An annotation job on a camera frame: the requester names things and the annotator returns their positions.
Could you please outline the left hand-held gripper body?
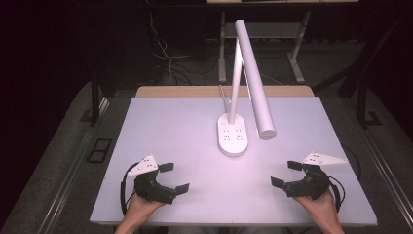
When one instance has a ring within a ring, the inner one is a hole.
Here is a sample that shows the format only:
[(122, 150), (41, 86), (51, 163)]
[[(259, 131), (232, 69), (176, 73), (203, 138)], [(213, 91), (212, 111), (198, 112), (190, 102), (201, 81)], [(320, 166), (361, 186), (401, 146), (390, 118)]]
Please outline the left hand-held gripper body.
[(171, 204), (176, 197), (175, 188), (165, 187), (157, 181), (159, 166), (154, 156), (148, 155), (134, 164), (127, 171), (127, 176), (134, 177), (133, 188), (137, 196), (148, 202)]

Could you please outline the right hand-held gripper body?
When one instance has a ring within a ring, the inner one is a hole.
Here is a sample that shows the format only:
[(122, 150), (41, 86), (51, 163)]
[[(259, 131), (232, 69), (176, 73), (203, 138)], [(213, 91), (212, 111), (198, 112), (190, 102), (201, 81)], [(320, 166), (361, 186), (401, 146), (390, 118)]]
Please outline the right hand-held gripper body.
[(346, 164), (347, 159), (333, 157), (326, 154), (311, 152), (302, 162), (305, 175), (301, 180), (285, 182), (283, 191), (288, 197), (308, 197), (313, 200), (319, 198), (327, 189), (331, 189), (336, 200), (341, 199), (341, 194), (335, 184), (321, 167)]

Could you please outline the person's left hand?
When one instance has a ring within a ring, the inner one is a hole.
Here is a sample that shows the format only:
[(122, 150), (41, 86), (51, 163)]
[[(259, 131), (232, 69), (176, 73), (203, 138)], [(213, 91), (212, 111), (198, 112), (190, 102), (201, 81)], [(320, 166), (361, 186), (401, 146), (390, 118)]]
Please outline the person's left hand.
[(125, 214), (125, 220), (134, 226), (140, 226), (164, 203), (153, 201), (148, 202), (145, 199), (133, 194)]

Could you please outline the person's right hand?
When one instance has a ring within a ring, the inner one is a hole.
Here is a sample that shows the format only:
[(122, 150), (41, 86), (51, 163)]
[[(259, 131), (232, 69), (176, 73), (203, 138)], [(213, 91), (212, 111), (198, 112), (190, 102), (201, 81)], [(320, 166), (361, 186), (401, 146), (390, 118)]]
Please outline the person's right hand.
[(312, 221), (320, 228), (331, 227), (339, 222), (334, 198), (329, 190), (316, 200), (310, 197), (294, 197), (294, 200), (306, 210)]

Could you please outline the white desk lamp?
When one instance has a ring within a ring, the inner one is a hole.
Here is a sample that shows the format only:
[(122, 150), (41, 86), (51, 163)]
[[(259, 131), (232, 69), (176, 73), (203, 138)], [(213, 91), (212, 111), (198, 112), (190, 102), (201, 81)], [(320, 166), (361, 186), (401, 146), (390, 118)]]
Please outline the white desk lamp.
[(246, 124), (244, 118), (237, 113), (242, 73), (246, 80), (258, 137), (270, 140), (277, 134), (245, 22), (238, 19), (235, 28), (237, 41), (231, 101), (227, 105), (228, 111), (217, 120), (218, 147), (228, 157), (242, 156), (248, 148)]

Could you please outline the black stand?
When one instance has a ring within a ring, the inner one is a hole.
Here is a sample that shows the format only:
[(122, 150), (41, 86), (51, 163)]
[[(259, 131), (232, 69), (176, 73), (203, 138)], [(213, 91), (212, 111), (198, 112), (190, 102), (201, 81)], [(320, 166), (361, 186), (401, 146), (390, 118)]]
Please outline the black stand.
[(93, 71), (91, 78), (91, 93), (91, 127), (93, 127), (103, 115), (107, 106), (105, 84), (95, 71)]
[(370, 126), (381, 126), (382, 122), (374, 111), (368, 111), (367, 107), (367, 84), (360, 82), (357, 91), (357, 120), (361, 126), (368, 129)]

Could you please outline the black floor frame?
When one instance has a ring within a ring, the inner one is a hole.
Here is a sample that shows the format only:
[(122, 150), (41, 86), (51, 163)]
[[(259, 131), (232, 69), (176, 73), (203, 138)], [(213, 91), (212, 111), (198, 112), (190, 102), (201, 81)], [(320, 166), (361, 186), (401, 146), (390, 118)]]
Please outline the black floor frame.
[(111, 138), (99, 138), (89, 153), (86, 161), (88, 163), (103, 163), (108, 151), (110, 149), (112, 139)]

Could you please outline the grey metal-frame table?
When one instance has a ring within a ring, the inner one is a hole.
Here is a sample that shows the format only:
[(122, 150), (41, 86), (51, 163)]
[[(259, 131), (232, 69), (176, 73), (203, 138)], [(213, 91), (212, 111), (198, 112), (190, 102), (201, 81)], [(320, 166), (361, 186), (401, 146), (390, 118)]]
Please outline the grey metal-frame table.
[[(287, 6), (297, 7), (299, 4), (309, 5), (310, 7), (335, 6), (339, 4), (355, 4), (359, 0), (206, 0), (211, 6), (223, 7), (231, 5), (235, 7), (252, 7), (257, 4), (265, 10), (270, 8), (271, 4), (279, 6), (286, 4)], [(218, 56), (218, 81), (220, 84), (227, 82), (225, 49), (224, 44), (227, 38), (236, 37), (236, 28), (231, 26), (227, 20), (228, 11), (222, 11), (220, 16), (220, 35), (219, 35), (219, 56)], [(255, 39), (293, 39), (294, 47), (286, 54), (290, 64), (291, 71), (298, 84), (304, 84), (305, 79), (299, 67), (297, 56), (303, 43), (304, 36), (311, 18), (312, 11), (307, 9), (301, 20), (287, 22), (248, 22), (247, 27), (252, 28), (249, 33), (251, 38)]]

